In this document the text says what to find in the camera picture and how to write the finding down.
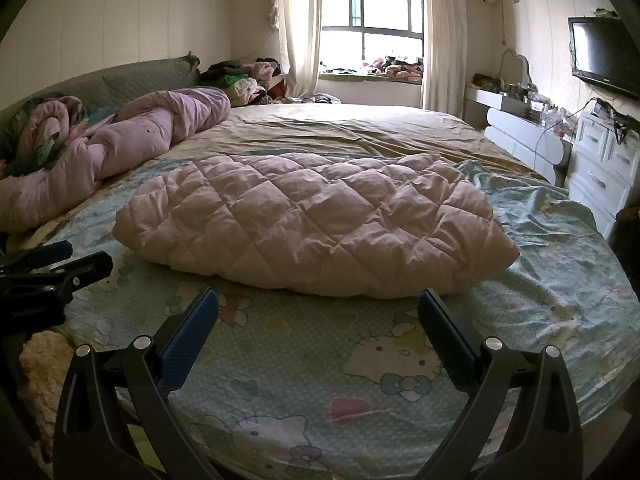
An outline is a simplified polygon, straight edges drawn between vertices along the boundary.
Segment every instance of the wall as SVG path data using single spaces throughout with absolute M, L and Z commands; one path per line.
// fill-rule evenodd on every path
M 557 105 L 576 112 L 593 96 L 612 101 L 620 112 L 640 118 L 640 105 L 591 87 L 571 74 L 569 27 L 572 16 L 592 16 L 597 7 L 612 9 L 608 0 L 504 0 L 506 46 L 502 46 L 500 4 L 495 5 L 495 59 L 498 73 L 505 48 L 514 48 L 529 59 L 530 74 L 541 94 Z
M 336 96 L 351 105 L 399 105 L 420 107 L 420 85 L 393 81 L 319 80 L 316 92 Z
M 257 57 L 280 59 L 280 37 L 269 22 L 270 0 L 232 0 L 231 57 L 255 61 Z
M 494 9 L 480 0 L 466 0 L 466 82 L 475 73 L 493 75 L 496 44 Z
M 0 109 L 110 66 L 228 59 L 229 0 L 28 0 L 0 43 Z

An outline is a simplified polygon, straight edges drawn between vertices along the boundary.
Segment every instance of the comforter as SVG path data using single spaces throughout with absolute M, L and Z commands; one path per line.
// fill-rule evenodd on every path
M 162 155 L 226 119 L 229 110 L 217 88 L 158 91 L 129 102 L 107 123 L 67 139 L 50 170 L 0 180 L 0 232 L 20 234 L 44 224 L 89 198 L 105 178 Z M 29 120 L 19 144 L 24 152 L 51 131 L 55 113 L 49 106 Z
M 141 258 L 320 296 L 458 292 L 518 250 L 439 155 L 213 155 L 143 184 L 113 235 Z

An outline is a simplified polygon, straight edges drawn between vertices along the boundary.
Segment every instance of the electrical cord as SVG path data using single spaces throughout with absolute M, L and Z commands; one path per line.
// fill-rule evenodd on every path
M 589 106 L 589 103 L 591 101 L 595 101 L 597 99 L 597 97 L 592 97 L 591 99 L 589 99 L 582 108 L 580 108 L 576 113 L 571 114 L 570 116 L 562 119 L 561 121 L 558 121 L 556 124 L 553 124 L 552 126 L 549 126 L 546 130 L 544 130 L 540 136 L 538 137 L 538 142 L 536 142 L 536 147 L 533 149 L 533 170 L 536 170 L 536 162 L 538 161 L 538 146 L 540 145 L 540 140 L 542 140 L 542 137 L 545 136 L 545 134 L 549 131 L 549 130 L 553 130 L 556 126 L 558 126 L 558 124 L 562 124 L 563 121 L 567 120 L 567 119 L 571 119 L 572 117 L 575 117 L 577 114 L 581 113 L 587 106 Z M 574 136 L 575 133 L 575 126 L 574 129 L 572 130 L 572 137 Z

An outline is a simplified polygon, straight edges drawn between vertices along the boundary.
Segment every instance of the wall-mounted television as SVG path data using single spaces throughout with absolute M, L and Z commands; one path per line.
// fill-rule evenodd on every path
M 569 18 L 569 30 L 576 77 L 640 100 L 640 50 L 622 20 Z

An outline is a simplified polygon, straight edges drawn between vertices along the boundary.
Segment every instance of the white chest of drawers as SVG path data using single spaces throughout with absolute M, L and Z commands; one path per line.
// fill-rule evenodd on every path
M 593 212 L 598 231 L 609 238 L 615 216 L 640 199 L 640 136 L 629 131 L 618 144 L 613 124 L 583 113 L 578 122 L 566 187 L 569 198 Z

